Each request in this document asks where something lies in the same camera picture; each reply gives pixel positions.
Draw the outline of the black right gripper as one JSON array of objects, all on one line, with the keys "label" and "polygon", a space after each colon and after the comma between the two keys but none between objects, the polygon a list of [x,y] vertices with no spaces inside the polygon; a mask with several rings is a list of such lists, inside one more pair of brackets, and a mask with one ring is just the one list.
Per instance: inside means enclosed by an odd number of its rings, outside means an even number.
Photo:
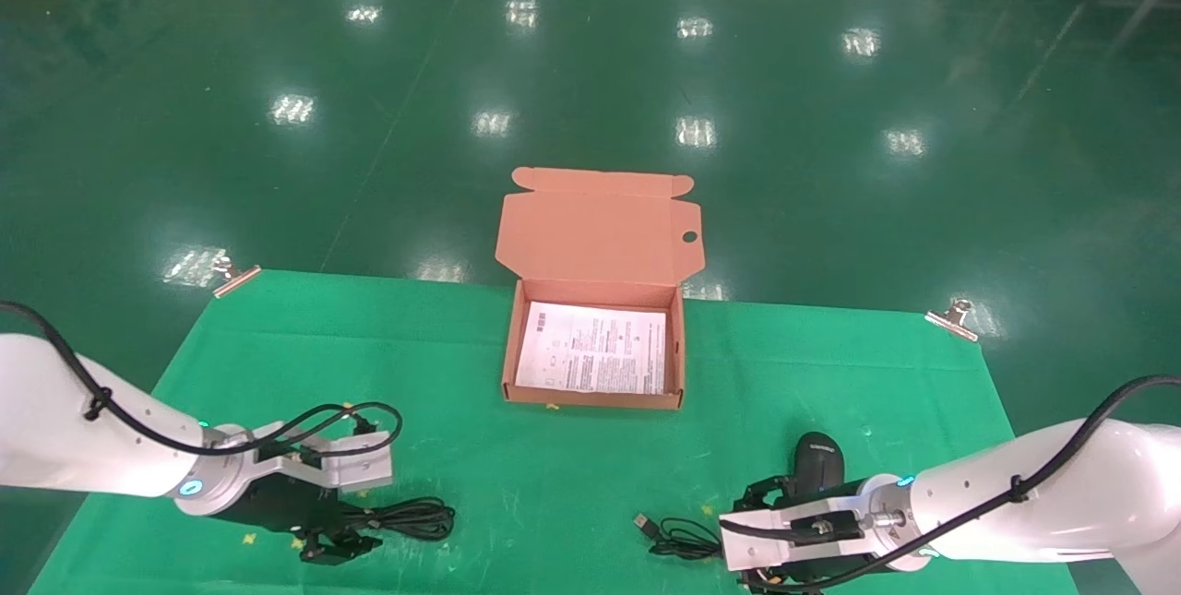
[{"label": "black right gripper", "polygon": [[751,594],[790,594],[784,584],[815,586],[889,569],[894,511],[883,488],[893,476],[840,482],[839,476],[775,476],[744,490],[745,508],[770,508],[774,527],[787,531],[783,557],[762,571],[740,571],[738,584]]}]

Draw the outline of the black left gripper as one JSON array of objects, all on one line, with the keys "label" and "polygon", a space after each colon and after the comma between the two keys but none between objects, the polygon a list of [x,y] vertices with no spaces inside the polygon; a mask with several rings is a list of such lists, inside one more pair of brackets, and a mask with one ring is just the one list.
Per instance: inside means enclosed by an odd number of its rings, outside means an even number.
[{"label": "black left gripper", "polygon": [[300,561],[309,565],[345,565],[380,548],[381,540],[341,531],[342,523],[370,523],[371,516],[368,508],[342,501],[334,489],[278,473],[250,482],[244,493],[218,512],[223,522],[304,540]]}]

